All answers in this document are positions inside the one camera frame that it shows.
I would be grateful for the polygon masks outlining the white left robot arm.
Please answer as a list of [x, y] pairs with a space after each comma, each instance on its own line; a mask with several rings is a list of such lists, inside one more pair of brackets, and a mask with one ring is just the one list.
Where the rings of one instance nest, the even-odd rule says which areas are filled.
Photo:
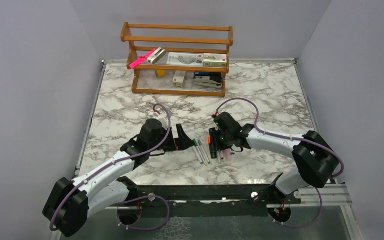
[[148, 119], [139, 134], [98, 168], [72, 180], [59, 179], [42, 210], [51, 230], [71, 237], [88, 218], [105, 208], [117, 203], [127, 206], [135, 203], [137, 191], [117, 179], [144, 164], [154, 151], [185, 151], [195, 145], [181, 124], [176, 129], [177, 138], [167, 119]]

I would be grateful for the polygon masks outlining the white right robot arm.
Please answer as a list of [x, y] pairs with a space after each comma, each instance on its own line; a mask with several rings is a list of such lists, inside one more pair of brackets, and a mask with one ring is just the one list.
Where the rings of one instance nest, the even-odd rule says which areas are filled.
[[282, 136], [262, 133], [253, 124], [240, 125], [229, 113], [213, 115], [215, 127], [209, 129], [210, 141], [218, 151], [239, 148], [241, 151], [265, 150], [294, 160], [296, 169], [279, 175], [269, 186], [269, 199], [280, 204], [289, 194], [312, 186], [323, 188], [341, 164], [334, 151], [315, 131]]

